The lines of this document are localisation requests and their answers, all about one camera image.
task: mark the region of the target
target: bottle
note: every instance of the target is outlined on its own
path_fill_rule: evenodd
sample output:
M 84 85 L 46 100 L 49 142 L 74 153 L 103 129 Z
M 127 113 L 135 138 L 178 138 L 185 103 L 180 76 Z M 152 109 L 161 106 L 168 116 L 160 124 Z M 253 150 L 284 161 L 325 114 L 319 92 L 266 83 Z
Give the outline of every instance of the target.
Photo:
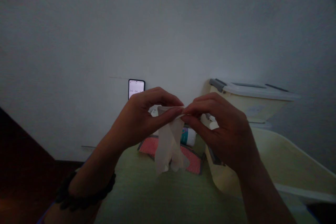
M 196 139 L 196 132 L 191 128 L 183 128 L 181 135 L 181 144 L 194 146 Z

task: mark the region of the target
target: storage box lid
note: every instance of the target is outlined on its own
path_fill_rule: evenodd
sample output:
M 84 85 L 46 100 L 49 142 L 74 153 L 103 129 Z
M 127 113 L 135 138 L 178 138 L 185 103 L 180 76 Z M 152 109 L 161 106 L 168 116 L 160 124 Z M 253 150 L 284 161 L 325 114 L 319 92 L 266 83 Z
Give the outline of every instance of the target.
M 298 94 L 290 93 L 288 90 L 270 84 L 235 81 L 223 82 L 219 79 L 210 79 L 209 84 L 217 88 L 219 92 L 226 91 L 241 96 L 287 101 L 294 101 L 301 98 Z

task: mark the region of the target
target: bracelet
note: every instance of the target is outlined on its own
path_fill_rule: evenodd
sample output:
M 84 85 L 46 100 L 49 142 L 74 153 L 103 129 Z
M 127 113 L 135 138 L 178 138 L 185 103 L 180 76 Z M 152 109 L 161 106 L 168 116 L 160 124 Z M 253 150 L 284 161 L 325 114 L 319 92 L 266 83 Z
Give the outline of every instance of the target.
M 101 191 L 97 192 L 94 195 L 88 197 L 74 197 L 69 194 L 68 188 L 70 182 L 74 178 L 77 172 L 72 172 L 61 184 L 61 186 L 57 190 L 57 196 L 55 199 L 55 203 L 60 205 L 60 209 L 64 210 L 69 208 L 71 212 L 74 212 L 78 208 L 83 210 L 87 209 L 90 205 L 96 205 L 99 201 L 105 199 L 107 194 L 112 191 L 113 185 L 115 183 L 116 174 L 113 173 L 108 185 Z

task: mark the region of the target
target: left hand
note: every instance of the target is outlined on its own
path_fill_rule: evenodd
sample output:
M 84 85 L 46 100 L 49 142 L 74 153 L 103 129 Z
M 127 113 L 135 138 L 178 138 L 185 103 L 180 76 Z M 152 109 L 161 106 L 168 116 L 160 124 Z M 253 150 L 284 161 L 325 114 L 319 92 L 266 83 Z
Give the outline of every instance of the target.
M 117 136 L 111 141 L 118 141 L 116 144 L 121 151 L 140 143 L 183 111 L 182 108 L 171 108 L 160 116 L 152 117 L 148 110 L 153 105 L 183 106 L 183 103 L 161 87 L 132 95 L 110 130 Z

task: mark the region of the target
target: hand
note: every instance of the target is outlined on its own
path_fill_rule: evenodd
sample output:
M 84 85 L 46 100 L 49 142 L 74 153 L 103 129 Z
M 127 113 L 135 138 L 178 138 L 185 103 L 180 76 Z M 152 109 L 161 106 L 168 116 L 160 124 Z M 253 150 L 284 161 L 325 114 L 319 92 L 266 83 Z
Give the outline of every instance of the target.
M 110 130 L 113 136 L 118 136 L 114 140 L 118 141 L 119 148 L 125 150 L 138 144 L 183 111 L 182 108 L 172 108 L 158 117 L 152 117 L 148 110 L 153 105 L 183 106 L 183 103 L 161 87 L 132 95 Z
M 210 130 L 195 116 L 210 113 L 219 128 Z M 214 153 L 238 175 L 251 172 L 261 164 L 246 115 L 217 93 L 198 97 L 184 109 L 181 119 L 188 123 L 214 151 Z

